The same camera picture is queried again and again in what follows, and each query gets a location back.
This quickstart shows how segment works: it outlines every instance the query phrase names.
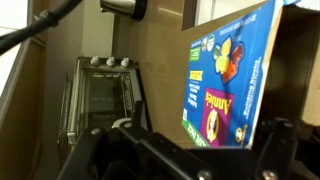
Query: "black plastic part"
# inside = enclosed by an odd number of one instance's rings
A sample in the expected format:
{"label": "black plastic part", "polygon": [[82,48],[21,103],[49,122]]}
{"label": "black plastic part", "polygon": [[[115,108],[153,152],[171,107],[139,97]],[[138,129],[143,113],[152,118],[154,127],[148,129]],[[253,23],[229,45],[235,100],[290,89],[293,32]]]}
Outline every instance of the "black plastic part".
{"label": "black plastic part", "polygon": [[151,153],[157,164],[161,165],[175,179],[198,179],[200,171],[206,171],[211,179],[220,179],[217,172],[207,163],[183,150],[158,133],[141,140],[140,147]]}
{"label": "black plastic part", "polygon": [[142,20],[147,10],[147,0],[136,0],[136,5],[131,16],[132,19]]}
{"label": "black plastic part", "polygon": [[257,155],[251,150],[218,148],[188,151],[215,169],[220,179],[252,179]]}
{"label": "black plastic part", "polygon": [[58,25],[58,18],[52,12],[45,10],[40,14],[40,16],[47,19],[47,22],[50,23],[51,27]]}
{"label": "black plastic part", "polygon": [[145,130],[148,129],[148,122],[146,119],[146,108],[143,101],[137,101],[135,103],[135,110],[132,116],[132,123],[134,126],[143,127]]}
{"label": "black plastic part", "polygon": [[95,153],[94,164],[97,167],[97,179],[136,179],[139,155],[131,141],[112,129],[105,134]]}
{"label": "black plastic part", "polygon": [[62,168],[58,180],[96,179],[94,177],[93,160],[97,146],[104,135],[105,130],[103,128],[89,128],[84,131],[75,146],[75,150]]}
{"label": "black plastic part", "polygon": [[313,128],[311,141],[320,143],[320,126]]}
{"label": "black plastic part", "polygon": [[300,140],[296,160],[303,164],[316,176],[320,177],[320,143],[313,141]]}
{"label": "black plastic part", "polygon": [[144,108],[145,108],[145,120],[146,120],[146,123],[147,123],[147,126],[148,126],[148,131],[149,132],[153,132],[150,113],[149,113],[149,109],[148,109],[148,99],[147,99],[146,93],[144,91],[145,88],[144,88],[144,84],[143,84],[143,81],[142,81],[140,70],[137,71],[137,76],[138,76],[138,81],[139,81],[139,84],[140,84],[140,87],[141,87],[141,89],[140,89],[141,96],[142,96],[142,99],[144,100],[143,102],[144,102]]}
{"label": "black plastic part", "polygon": [[254,178],[265,179],[263,172],[271,171],[279,179],[289,179],[290,166],[296,157],[297,131],[289,121],[277,123],[257,160]]}

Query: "black metal frame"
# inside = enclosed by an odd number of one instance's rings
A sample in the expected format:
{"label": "black metal frame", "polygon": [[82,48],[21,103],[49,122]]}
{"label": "black metal frame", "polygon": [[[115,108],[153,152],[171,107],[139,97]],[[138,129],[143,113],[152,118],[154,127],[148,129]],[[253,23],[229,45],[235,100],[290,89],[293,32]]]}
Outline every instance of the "black metal frame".
{"label": "black metal frame", "polygon": [[272,133],[253,150],[183,150],[141,128],[137,122],[143,111],[144,103],[138,102],[132,122],[109,132],[87,129],[58,179],[290,179],[295,175],[290,171],[294,159],[309,163],[319,176],[320,144],[298,141],[290,121],[268,123]]}

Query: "blue cereal box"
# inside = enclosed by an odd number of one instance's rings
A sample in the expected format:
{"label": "blue cereal box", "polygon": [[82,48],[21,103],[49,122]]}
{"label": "blue cereal box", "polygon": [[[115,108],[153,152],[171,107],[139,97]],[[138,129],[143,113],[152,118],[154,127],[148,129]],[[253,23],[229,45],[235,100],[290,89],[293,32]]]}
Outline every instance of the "blue cereal box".
{"label": "blue cereal box", "polygon": [[251,148],[276,0],[191,43],[182,125],[197,146]]}

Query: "cardboard box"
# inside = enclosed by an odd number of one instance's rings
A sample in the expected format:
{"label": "cardboard box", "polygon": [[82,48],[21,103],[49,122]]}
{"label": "cardboard box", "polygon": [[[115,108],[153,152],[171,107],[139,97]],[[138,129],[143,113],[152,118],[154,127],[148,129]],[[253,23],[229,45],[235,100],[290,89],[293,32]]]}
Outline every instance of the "cardboard box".
{"label": "cardboard box", "polygon": [[320,126],[320,13],[283,10],[264,93],[264,111]]}
{"label": "cardboard box", "polygon": [[191,43],[182,125],[197,146],[251,148],[282,5],[270,0]]}

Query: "beige wall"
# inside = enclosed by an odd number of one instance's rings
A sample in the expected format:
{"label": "beige wall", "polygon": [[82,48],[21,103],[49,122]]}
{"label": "beige wall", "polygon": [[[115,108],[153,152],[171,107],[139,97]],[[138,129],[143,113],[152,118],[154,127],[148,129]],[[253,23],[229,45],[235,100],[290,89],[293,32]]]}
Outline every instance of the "beige wall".
{"label": "beige wall", "polygon": [[[50,0],[54,9],[61,1]],[[82,1],[59,25],[48,31],[41,158],[34,179],[56,179],[56,140],[66,73],[71,79],[78,56],[111,55],[113,18],[100,13],[99,1]]]}
{"label": "beige wall", "polygon": [[320,126],[320,18],[318,18],[315,29],[318,36],[314,38],[316,45],[313,46],[314,62],[311,67],[306,98],[303,102],[302,120],[307,124]]}
{"label": "beige wall", "polygon": [[0,179],[26,179],[36,168],[44,55],[32,41],[0,131]]}

